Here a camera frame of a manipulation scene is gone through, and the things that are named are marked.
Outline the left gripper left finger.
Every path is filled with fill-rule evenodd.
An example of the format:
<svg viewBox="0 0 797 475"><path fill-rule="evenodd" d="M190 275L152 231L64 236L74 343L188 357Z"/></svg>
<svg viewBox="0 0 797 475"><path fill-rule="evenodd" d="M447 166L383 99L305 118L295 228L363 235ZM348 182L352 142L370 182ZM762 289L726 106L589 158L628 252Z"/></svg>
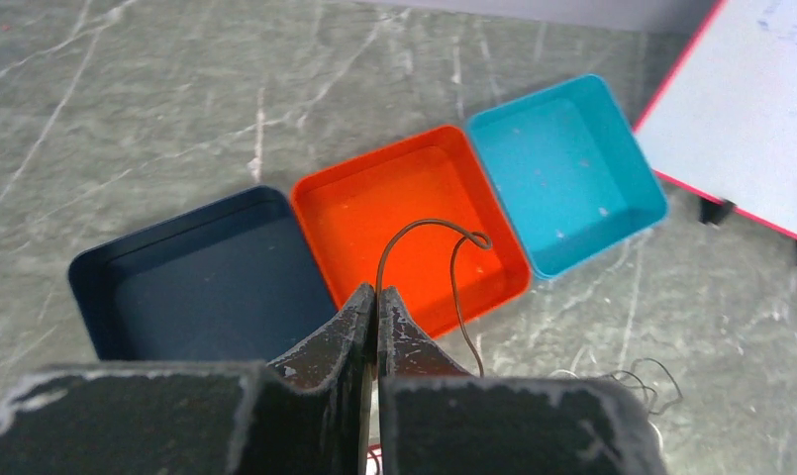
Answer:
<svg viewBox="0 0 797 475"><path fill-rule="evenodd" d="M0 401L0 474L358 474L375 310L359 286L272 361L45 367Z"/></svg>

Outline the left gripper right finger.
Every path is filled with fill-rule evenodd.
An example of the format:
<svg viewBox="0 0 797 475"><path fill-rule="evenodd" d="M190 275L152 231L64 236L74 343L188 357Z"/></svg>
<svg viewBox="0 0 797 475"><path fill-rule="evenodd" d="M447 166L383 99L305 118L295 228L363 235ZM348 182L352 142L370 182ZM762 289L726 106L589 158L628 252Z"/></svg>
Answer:
<svg viewBox="0 0 797 475"><path fill-rule="evenodd" d="M605 378L478 377L378 299L382 468L387 474L662 474L642 402Z"/></svg>

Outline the dark navy square tray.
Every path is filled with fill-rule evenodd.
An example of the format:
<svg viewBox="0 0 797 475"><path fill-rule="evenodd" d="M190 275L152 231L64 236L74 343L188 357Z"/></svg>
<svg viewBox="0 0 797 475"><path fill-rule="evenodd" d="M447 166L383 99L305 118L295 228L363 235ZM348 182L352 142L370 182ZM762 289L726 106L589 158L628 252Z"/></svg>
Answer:
<svg viewBox="0 0 797 475"><path fill-rule="evenodd" d="M68 281L102 360L271 360L337 311L268 186L86 250Z"/></svg>

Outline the orange square tray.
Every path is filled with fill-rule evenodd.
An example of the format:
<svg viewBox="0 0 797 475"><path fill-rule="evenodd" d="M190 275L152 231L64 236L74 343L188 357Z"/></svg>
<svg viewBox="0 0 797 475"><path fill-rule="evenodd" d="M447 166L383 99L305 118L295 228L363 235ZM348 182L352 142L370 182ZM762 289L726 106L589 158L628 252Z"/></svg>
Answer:
<svg viewBox="0 0 797 475"><path fill-rule="evenodd" d="M530 288L528 260L458 127L306 176L290 201L338 305L361 283L381 282L439 337Z"/></svg>

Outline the teal square tray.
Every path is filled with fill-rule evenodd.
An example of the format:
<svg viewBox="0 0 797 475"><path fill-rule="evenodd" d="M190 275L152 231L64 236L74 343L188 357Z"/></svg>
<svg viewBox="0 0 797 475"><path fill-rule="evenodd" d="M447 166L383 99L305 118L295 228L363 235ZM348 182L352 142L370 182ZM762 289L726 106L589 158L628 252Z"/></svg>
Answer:
<svg viewBox="0 0 797 475"><path fill-rule="evenodd" d="M560 276L668 214L629 121L598 75L479 112L465 131L541 279Z"/></svg>

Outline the pink framed whiteboard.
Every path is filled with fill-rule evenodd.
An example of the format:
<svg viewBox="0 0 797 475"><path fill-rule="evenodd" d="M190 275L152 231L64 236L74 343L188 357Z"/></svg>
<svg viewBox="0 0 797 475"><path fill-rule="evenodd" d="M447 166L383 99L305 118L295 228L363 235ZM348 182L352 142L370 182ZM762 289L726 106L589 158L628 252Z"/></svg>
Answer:
<svg viewBox="0 0 797 475"><path fill-rule="evenodd" d="M797 253L797 1L721 1L635 127L652 168L699 219L739 214Z"/></svg>

